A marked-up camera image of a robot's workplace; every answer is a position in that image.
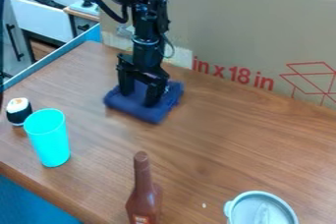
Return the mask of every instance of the blue cloth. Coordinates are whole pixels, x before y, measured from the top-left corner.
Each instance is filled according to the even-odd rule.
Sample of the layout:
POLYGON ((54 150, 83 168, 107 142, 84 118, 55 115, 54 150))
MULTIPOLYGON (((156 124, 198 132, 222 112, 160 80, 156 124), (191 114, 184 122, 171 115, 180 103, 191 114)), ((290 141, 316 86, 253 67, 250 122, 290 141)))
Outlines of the blue cloth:
POLYGON ((138 81, 135 81, 135 91, 128 96, 122 95, 119 86, 115 86, 104 97, 104 103, 107 107, 126 112, 146 122, 158 124, 179 103, 184 91, 183 84, 179 82, 168 82, 168 87, 168 91, 152 107, 143 106, 147 85, 138 81))

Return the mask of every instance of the brown bottle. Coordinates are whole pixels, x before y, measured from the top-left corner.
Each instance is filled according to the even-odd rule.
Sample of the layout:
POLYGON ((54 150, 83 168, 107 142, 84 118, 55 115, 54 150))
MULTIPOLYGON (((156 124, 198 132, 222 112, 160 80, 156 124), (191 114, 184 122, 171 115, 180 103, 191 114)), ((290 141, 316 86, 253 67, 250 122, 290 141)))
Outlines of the brown bottle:
POLYGON ((145 152, 135 155, 135 188, 126 203, 131 224, 158 224, 162 189, 151 182, 149 160, 145 152))

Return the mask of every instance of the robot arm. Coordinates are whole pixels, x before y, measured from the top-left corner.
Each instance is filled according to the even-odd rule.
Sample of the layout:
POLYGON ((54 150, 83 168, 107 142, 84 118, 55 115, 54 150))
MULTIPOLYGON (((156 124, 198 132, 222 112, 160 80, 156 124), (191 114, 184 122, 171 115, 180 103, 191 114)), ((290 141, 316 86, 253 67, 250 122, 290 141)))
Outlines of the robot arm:
POLYGON ((101 0, 94 1, 119 23, 128 20, 127 10, 131 8, 135 27, 134 49, 133 55, 118 55, 119 87, 123 95, 129 95, 135 89, 135 80, 147 84, 144 105, 153 106, 164 93, 169 79, 168 73, 160 66, 166 42, 171 45, 164 34, 170 23, 167 15, 168 0, 113 0, 122 5, 122 18, 101 0))

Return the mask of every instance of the jar lid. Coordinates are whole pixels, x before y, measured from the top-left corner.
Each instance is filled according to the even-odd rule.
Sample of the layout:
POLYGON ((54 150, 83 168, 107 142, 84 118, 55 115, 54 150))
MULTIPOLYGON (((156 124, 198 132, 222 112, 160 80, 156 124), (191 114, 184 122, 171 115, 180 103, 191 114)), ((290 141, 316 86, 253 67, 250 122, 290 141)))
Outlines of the jar lid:
POLYGON ((250 191, 228 201, 224 213, 230 224, 299 224, 292 207, 278 196, 250 191))

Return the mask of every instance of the plastic cup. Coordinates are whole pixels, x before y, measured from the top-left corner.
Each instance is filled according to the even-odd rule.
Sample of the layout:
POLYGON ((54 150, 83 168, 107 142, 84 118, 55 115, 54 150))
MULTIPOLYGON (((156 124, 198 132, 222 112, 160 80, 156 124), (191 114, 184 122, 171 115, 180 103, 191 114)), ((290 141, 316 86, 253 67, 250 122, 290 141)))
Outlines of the plastic cup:
POLYGON ((24 129, 41 163, 64 164, 70 157, 65 115, 57 109, 42 109, 29 115, 24 129))

